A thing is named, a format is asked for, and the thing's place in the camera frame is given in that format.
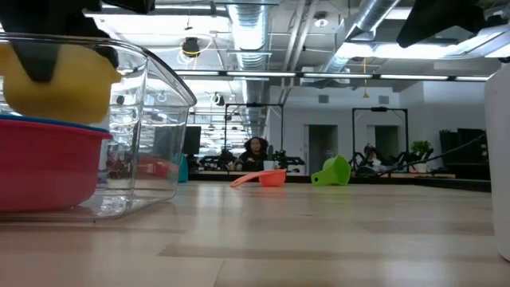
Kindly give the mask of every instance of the wooden floor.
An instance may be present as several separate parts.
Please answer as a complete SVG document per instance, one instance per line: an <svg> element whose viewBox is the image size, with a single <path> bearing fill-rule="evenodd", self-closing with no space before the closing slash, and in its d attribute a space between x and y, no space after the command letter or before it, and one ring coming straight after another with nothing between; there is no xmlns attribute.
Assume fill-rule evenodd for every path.
<svg viewBox="0 0 510 287"><path fill-rule="evenodd" d="M92 224L1 224L0 286L510 286L490 194L188 183Z"/></svg>

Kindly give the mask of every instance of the clear plastic container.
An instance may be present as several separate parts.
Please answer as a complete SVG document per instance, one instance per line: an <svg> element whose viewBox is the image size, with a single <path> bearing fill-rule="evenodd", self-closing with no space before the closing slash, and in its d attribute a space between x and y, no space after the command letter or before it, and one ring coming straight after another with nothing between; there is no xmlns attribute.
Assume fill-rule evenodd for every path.
<svg viewBox="0 0 510 287"><path fill-rule="evenodd" d="M187 114L189 107L196 104L196 98L168 65L144 48L110 39L0 33L0 45L5 48L5 45L12 46L13 43L29 47L32 51L29 54L31 61L48 60L49 54L43 53L44 51L55 50L55 47L62 51L61 47L64 45L67 48L70 45L86 47L110 57L114 55L113 57L118 59L116 71L121 78L119 82L111 85L108 112L103 119L87 123L96 128L108 129L113 135L113 140L105 140L102 143L98 163L98 184L94 195L71 209L44 213L0 214L0 220L93 221L98 218L119 218L146 206L171 199L175 195ZM58 61L72 60L60 56L59 54ZM0 51L0 72L1 64L5 61L6 54ZM56 76L58 65L55 66L53 77ZM69 76L69 81L83 81L86 78L71 79L75 76ZM88 79L91 82L73 84L84 85L82 89L92 87L90 85L102 85L97 84L101 82L101 78L96 76ZM0 113L34 116L22 115L20 108L9 104L13 103L13 100L6 100L4 97L7 88L3 84L5 79L2 76ZM78 100L66 98L67 96L60 95L58 104L62 107L84 106L79 112L83 112L85 118L87 112L100 110L98 107L102 105L95 96L91 96L88 103L80 102L83 97ZM51 109L48 106L54 103L40 104L48 110ZM52 111L44 114L44 117L53 118ZM62 119L59 115L53 120Z"/></svg>

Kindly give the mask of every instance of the blue bowl rim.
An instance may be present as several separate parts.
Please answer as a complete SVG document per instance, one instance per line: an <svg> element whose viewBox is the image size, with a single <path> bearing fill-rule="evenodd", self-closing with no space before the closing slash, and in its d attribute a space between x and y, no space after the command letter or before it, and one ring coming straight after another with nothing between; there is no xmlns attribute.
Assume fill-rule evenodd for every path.
<svg viewBox="0 0 510 287"><path fill-rule="evenodd" d="M37 117L32 117L32 116L0 115L0 120L21 120L21 121L27 121L27 122L39 123L39 124L55 124L55 125L71 127L71 128L82 128L82 129L86 129L86 130L94 131L94 132L110 133L108 130L103 129L103 128L94 128L94 127L90 127L90 126L84 125L84 124L75 124L75 123L70 123L70 122L64 122L61 120L42 119L42 118L37 118Z"/></svg>

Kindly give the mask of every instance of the teal bottle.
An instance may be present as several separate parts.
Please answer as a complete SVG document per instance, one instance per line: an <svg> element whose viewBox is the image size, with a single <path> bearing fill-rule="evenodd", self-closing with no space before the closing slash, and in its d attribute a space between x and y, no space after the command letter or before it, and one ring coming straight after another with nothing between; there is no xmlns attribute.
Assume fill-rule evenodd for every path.
<svg viewBox="0 0 510 287"><path fill-rule="evenodd" d="M184 154L181 155L181 165L178 168L178 180L180 183L185 183L188 181L188 162L186 161L186 156Z"/></svg>

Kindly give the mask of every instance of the green plant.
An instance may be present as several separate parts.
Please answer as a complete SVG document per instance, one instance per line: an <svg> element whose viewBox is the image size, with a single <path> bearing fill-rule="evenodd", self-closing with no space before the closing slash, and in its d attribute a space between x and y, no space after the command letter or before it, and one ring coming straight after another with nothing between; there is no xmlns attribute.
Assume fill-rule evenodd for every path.
<svg viewBox="0 0 510 287"><path fill-rule="evenodd" d="M411 151L415 154L427 153L432 148L428 140L417 140L411 144Z"/></svg>
<svg viewBox="0 0 510 287"><path fill-rule="evenodd" d="M287 155L285 154L284 150L275 151L273 160L278 162L278 166L280 167L280 169L287 169L288 167Z"/></svg>

